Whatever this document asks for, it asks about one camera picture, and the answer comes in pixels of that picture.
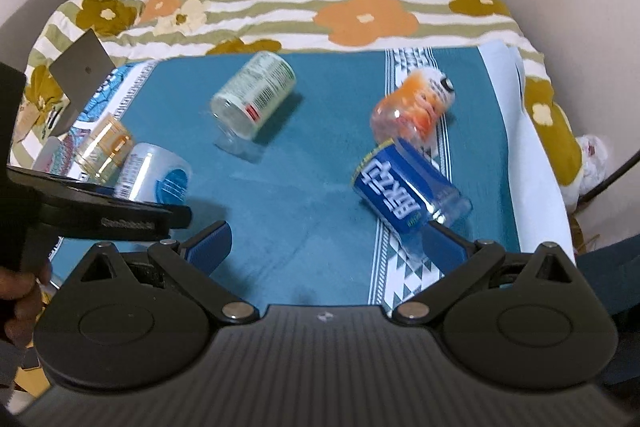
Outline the person's left hand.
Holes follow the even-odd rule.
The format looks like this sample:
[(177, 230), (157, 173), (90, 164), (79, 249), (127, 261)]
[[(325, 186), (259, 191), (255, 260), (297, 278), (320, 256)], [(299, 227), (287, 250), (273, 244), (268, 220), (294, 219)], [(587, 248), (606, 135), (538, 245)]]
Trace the person's left hand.
[(41, 285), (51, 280), (51, 263), (37, 275), (1, 269), (1, 300), (9, 303), (9, 314), (1, 320), (2, 332), (17, 348), (32, 341), (36, 318), (42, 311)]

